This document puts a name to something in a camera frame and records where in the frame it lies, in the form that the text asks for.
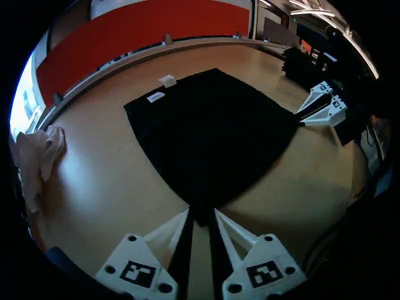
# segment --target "white plastic bracket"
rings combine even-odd
[[[336,95],[330,101],[330,105],[324,107],[309,117],[306,117],[305,119],[301,120],[301,122],[303,122],[306,126],[328,125],[335,127],[337,124],[346,119],[346,109],[346,104],[338,95]]]
[[[178,285],[167,268],[177,247],[189,209],[145,237],[127,234],[97,272],[95,279],[136,300],[177,298]],[[167,243],[167,251],[158,260],[150,248],[157,250]]]
[[[224,300],[266,299],[282,295],[306,280],[300,267],[273,234],[256,236],[214,210],[233,273],[222,284]],[[249,250],[243,260],[233,243]]]
[[[333,91],[334,90],[331,88],[331,86],[326,81],[322,81],[320,84],[314,86],[310,90],[309,96],[304,101],[304,103],[300,106],[300,108],[298,109],[297,112],[299,113],[302,110],[304,110],[305,108],[307,108],[308,106],[310,106],[312,103],[317,101],[322,95],[332,94]]]

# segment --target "wall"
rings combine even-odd
[[[90,8],[90,18],[93,20],[117,8],[121,8],[123,6],[127,6],[141,1],[148,1],[148,0],[92,0]],[[251,0],[214,0],[214,1],[224,2],[247,9],[249,11],[248,31],[250,32],[252,26],[252,11],[253,11],[253,5]]]
[[[214,0],[147,0],[114,9],[69,34],[37,68],[44,102],[65,95],[101,65],[114,58],[173,38],[247,36],[249,11]]]
[[[32,65],[33,65],[32,68],[35,70],[39,67],[39,65],[43,62],[43,60],[47,56],[48,35],[49,35],[49,31],[47,30],[46,33],[41,37],[36,48],[34,49],[33,58],[32,58]]]
[[[258,7],[257,32],[256,32],[257,39],[262,39],[262,36],[264,33],[265,18],[268,18],[268,19],[278,23],[279,25],[281,24],[281,18],[279,16],[272,13],[268,9],[265,9],[263,7]]]
[[[51,26],[50,50],[54,49],[70,33],[89,21],[91,0],[81,0],[71,6]]]
[[[289,17],[289,30],[294,34],[297,32],[297,21],[295,22],[295,18],[292,16]]]
[[[93,20],[115,9],[146,0],[92,0],[90,6],[90,19]]]

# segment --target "black cable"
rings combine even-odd
[[[329,243],[327,243],[315,256],[312,264],[310,265],[310,267],[308,268],[308,270],[305,272],[305,275],[307,277],[309,277],[313,271],[316,269],[316,267],[318,266],[318,263],[321,261],[321,257],[326,254],[328,252],[328,249],[331,248],[331,245],[334,241],[330,241]]]
[[[301,266],[301,269],[306,272],[307,271],[307,265],[309,263],[310,258],[312,257],[315,249],[326,239],[328,238],[331,234],[335,233],[339,224],[341,223],[342,219],[340,219],[338,222],[336,222],[333,226],[329,227],[324,233],[322,233],[315,241],[312,243],[311,247],[307,251],[304,257],[303,264]]]

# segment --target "screw hole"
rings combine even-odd
[[[284,272],[288,275],[293,274],[294,272],[296,272],[296,269],[293,266],[288,266],[286,269],[284,269]]]
[[[114,274],[116,272],[116,268],[114,268],[112,265],[107,265],[104,270],[108,273],[108,274]]]
[[[161,293],[167,294],[167,293],[170,293],[170,292],[172,291],[172,286],[170,286],[170,285],[167,284],[167,283],[161,283],[161,284],[158,286],[158,290],[159,290]]]
[[[242,286],[240,284],[230,284],[228,286],[228,291],[232,294],[240,293],[242,290]]]

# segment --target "window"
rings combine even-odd
[[[16,88],[12,103],[10,128],[14,140],[20,132],[33,133],[43,111],[35,98],[32,81],[32,55],[29,57]]]

